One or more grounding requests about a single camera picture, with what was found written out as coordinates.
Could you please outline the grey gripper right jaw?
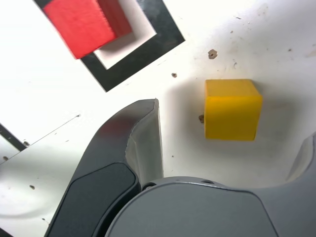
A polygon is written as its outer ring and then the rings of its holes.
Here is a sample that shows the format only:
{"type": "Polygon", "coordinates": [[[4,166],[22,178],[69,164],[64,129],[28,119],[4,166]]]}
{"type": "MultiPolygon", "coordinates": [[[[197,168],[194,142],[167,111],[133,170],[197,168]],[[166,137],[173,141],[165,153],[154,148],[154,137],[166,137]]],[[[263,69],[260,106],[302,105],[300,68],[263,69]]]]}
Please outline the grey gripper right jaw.
{"type": "Polygon", "coordinates": [[[237,189],[193,177],[167,178],[118,213],[108,237],[313,237],[316,234],[316,138],[297,159],[309,164],[274,187],[237,189]]]}

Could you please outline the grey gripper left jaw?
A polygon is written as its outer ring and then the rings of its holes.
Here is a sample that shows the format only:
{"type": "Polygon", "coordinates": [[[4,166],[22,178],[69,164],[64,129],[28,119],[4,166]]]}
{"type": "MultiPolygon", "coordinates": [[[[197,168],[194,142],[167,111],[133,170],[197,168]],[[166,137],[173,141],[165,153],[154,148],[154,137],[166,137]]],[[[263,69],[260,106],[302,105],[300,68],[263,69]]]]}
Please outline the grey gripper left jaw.
{"type": "Polygon", "coordinates": [[[48,237],[103,237],[119,211],[163,177],[159,103],[136,101],[94,134],[46,231],[48,237]]]}

